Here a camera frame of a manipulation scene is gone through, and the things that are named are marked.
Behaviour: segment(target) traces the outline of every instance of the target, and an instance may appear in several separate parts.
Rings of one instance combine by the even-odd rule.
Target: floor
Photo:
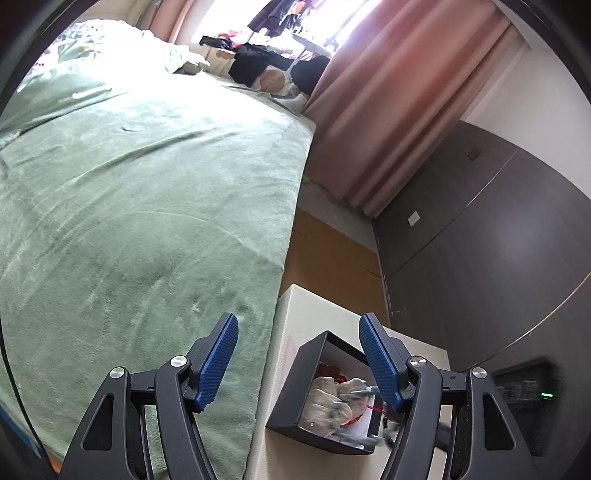
[[[292,283],[389,326],[371,221],[314,184],[300,190],[280,293]]]

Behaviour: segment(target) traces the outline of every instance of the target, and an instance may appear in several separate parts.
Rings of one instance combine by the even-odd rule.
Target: bed
[[[234,312],[238,346],[197,421],[218,478],[238,480],[313,124],[207,73],[172,74],[184,61],[175,46],[83,30],[0,118],[12,369],[62,457],[111,368],[157,368]],[[0,403],[20,417],[4,371]],[[162,478],[154,412],[148,422]]]

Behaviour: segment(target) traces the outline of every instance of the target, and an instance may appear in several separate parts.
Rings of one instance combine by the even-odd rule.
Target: blue gripper pad
[[[398,374],[374,327],[366,316],[359,319],[359,341],[384,401],[398,410],[402,397],[398,391]]]
[[[211,403],[217,394],[217,389],[222,383],[224,373],[234,348],[238,342],[238,320],[232,315],[222,333],[218,337],[203,364],[199,374],[199,390],[195,397],[197,411],[201,413],[205,406]]]

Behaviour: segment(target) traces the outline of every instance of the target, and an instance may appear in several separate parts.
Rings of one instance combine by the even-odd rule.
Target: dark gray wardrobe door
[[[384,276],[399,269],[457,217],[516,150],[507,140],[459,122],[374,220]],[[413,212],[420,220],[411,227],[408,218]]]
[[[591,200],[519,150],[437,238],[387,278],[392,328],[461,371],[560,304],[591,270]]]
[[[544,456],[534,458],[540,479],[558,480],[591,433],[590,345],[591,280],[530,336],[482,365],[494,372],[547,358],[558,367],[556,416],[545,425]]]

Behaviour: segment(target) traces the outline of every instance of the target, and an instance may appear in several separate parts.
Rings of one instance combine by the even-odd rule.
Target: wooden floor
[[[378,256],[301,209],[296,209],[280,294],[292,283],[389,326]]]

